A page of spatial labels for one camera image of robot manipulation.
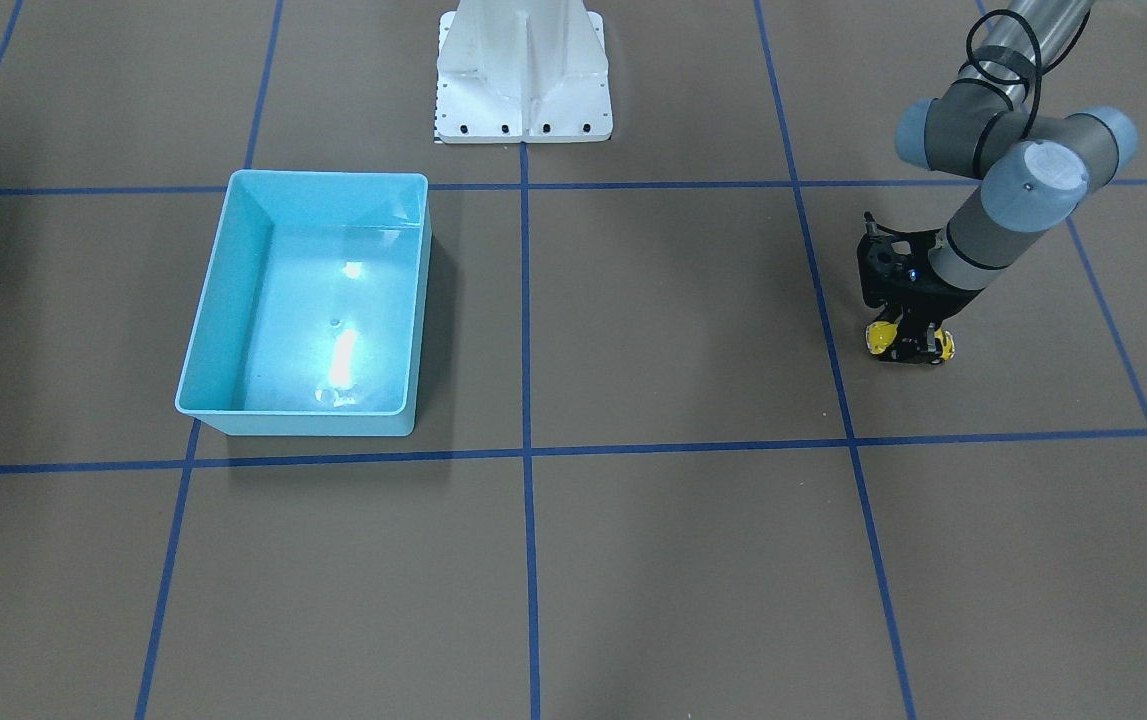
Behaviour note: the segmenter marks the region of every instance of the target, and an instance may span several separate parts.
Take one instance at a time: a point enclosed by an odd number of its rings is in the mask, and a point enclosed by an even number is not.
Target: yellow object
[[[955,341],[951,337],[951,332],[939,328],[934,332],[934,337],[942,343],[942,360],[951,360],[955,354]],[[875,320],[874,323],[866,324],[866,350],[871,351],[872,355],[879,355],[888,350],[888,346],[894,345],[894,341],[897,341],[897,323]]]

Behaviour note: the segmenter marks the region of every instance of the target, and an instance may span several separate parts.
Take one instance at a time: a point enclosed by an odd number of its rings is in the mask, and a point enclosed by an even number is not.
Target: plastic container
[[[419,174],[231,177],[177,409],[233,436],[413,432],[426,201]]]

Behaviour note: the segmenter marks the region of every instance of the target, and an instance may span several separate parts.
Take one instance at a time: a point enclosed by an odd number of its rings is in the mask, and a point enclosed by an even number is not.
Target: blue bin
[[[233,436],[413,432],[426,201],[419,174],[233,174],[177,409]]]

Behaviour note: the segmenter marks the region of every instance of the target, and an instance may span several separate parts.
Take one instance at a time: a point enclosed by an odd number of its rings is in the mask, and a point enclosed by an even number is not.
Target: robotic arm
[[[867,349],[880,360],[937,365],[952,357],[943,320],[1134,156],[1137,128],[1121,110],[1038,117],[1041,78],[1079,40],[1091,6],[1015,0],[986,13],[969,32],[969,58],[947,92],[902,116],[899,158],[981,185],[942,229],[897,232],[866,214],[857,261],[863,300],[880,310],[866,328]],[[975,50],[986,19],[994,28]],[[1027,96],[1030,114],[1022,110]]]

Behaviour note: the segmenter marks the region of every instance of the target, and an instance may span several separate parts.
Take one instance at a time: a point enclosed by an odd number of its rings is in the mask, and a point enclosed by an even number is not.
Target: white mounting bracket
[[[440,18],[436,140],[612,135],[604,19],[582,0],[462,0]]]

